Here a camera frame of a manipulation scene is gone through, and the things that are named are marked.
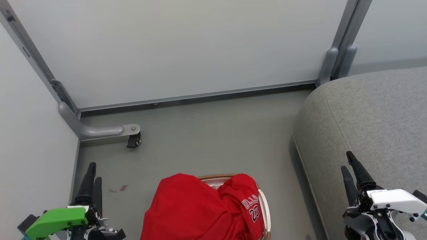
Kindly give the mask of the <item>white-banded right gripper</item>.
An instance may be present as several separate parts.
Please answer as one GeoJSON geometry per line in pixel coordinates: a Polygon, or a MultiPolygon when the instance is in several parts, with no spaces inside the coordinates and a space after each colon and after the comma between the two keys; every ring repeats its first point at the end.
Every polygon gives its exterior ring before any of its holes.
{"type": "Polygon", "coordinates": [[[377,184],[357,160],[346,152],[356,185],[346,166],[341,166],[349,208],[343,214],[344,233],[348,240],[414,240],[415,236],[398,227],[397,214],[407,214],[411,222],[426,219],[426,196],[416,190],[374,190],[377,184]]]}

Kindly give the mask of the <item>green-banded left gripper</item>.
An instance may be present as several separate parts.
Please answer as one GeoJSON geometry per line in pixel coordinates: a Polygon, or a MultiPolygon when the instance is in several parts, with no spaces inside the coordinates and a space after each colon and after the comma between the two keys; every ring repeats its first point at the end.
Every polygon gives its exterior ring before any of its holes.
{"type": "Polygon", "coordinates": [[[102,217],[102,178],[96,176],[96,163],[91,162],[79,187],[75,204],[44,211],[42,216],[29,215],[22,222],[23,240],[50,240],[54,234],[66,240],[124,240],[123,229],[108,228],[108,218],[102,217]]]}

